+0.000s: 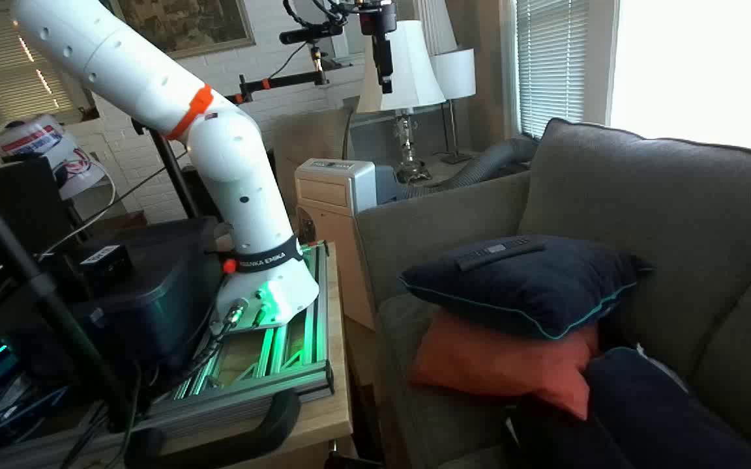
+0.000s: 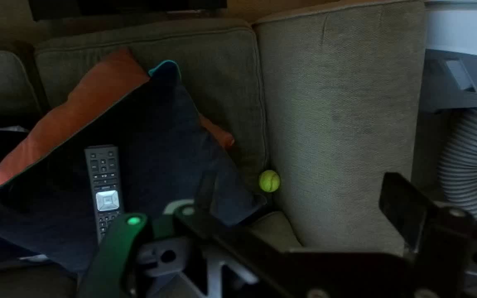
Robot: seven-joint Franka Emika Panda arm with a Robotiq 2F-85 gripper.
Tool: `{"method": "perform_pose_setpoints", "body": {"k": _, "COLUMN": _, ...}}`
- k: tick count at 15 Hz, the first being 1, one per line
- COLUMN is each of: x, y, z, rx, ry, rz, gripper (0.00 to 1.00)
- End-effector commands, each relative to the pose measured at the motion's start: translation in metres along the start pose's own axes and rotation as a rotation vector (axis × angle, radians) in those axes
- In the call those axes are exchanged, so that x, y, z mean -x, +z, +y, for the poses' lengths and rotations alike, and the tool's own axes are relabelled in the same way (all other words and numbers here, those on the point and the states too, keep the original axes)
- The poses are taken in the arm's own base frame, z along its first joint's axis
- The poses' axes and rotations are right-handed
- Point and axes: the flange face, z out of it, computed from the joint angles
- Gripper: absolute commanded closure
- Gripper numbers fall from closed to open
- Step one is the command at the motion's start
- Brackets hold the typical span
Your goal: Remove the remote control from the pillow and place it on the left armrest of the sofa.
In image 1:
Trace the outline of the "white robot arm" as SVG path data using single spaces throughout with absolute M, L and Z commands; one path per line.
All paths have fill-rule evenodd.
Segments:
M 98 0 L 14 0 L 10 16 L 46 60 L 188 150 L 234 244 L 237 271 L 220 287 L 220 318 L 251 305 L 255 330 L 284 326 L 319 301 L 251 115 Z

